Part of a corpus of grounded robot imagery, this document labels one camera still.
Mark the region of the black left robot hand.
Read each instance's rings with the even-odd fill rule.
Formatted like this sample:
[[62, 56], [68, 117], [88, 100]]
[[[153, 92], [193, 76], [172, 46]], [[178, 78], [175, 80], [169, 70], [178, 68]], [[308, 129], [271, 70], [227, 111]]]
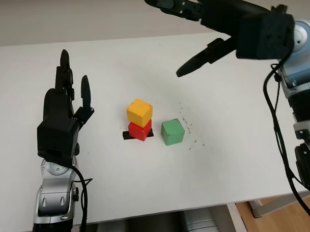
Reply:
[[73, 109], [75, 90], [68, 51], [63, 49], [56, 68], [55, 86], [44, 98], [43, 121], [37, 128], [37, 148], [40, 157], [71, 159], [79, 153], [78, 134], [93, 115], [88, 77], [81, 80], [83, 106]]

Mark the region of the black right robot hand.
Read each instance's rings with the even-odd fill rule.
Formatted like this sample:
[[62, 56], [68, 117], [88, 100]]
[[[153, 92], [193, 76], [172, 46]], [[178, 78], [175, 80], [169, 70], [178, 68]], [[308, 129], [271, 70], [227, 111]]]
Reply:
[[238, 59], [278, 60], [293, 47], [294, 19], [287, 6], [266, 9], [243, 0], [144, 0], [161, 12], [199, 22], [229, 36], [217, 38], [183, 64], [176, 72], [185, 76], [206, 63], [214, 63], [235, 51]]

